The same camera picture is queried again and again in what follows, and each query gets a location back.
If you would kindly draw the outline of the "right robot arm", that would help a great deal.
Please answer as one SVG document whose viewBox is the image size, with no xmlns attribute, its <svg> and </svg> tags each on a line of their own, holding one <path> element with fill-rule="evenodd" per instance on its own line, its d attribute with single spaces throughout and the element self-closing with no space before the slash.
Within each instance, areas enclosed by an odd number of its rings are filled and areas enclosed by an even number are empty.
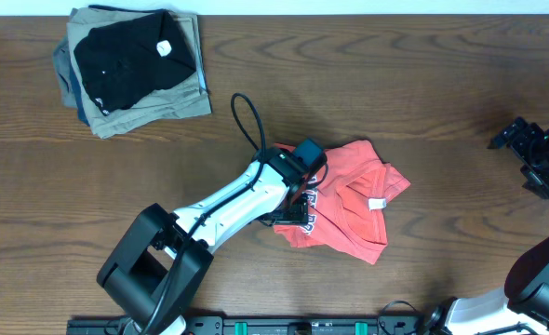
<svg viewBox="0 0 549 335">
<path fill-rule="evenodd" d="M 489 142 L 522 162 L 523 187 L 549 200 L 549 128 L 518 117 Z M 419 334 L 549 334 L 549 236 L 513 265 L 504 286 L 438 305 Z"/>
</svg>

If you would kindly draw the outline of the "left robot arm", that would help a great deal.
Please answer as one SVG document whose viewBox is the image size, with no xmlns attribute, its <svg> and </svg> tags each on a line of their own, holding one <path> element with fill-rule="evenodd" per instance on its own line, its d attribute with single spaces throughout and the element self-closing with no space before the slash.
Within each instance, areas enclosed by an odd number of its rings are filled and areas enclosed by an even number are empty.
<svg viewBox="0 0 549 335">
<path fill-rule="evenodd" d="M 126 313 L 120 334 L 181 334 L 184 312 L 215 251 L 253 221 L 304 226 L 308 181 L 325 166 L 324 149 L 307 139 L 292 150 L 260 151 L 215 194 L 166 211 L 144 209 L 102 265 L 97 282 Z"/>
</svg>

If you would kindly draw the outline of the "red printed t-shirt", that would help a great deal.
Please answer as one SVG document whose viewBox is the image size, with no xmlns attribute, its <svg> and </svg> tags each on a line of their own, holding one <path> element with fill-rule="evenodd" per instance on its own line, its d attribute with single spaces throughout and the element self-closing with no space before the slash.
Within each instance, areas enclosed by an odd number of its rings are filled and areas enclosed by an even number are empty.
<svg viewBox="0 0 549 335">
<path fill-rule="evenodd" d="M 388 245 L 382 210 L 409 188 L 410 182 L 378 157 L 370 141 L 353 141 L 326 150 L 328 165 L 303 192 L 308 223 L 276 225 L 294 248 L 326 245 L 369 264 Z"/>
</svg>

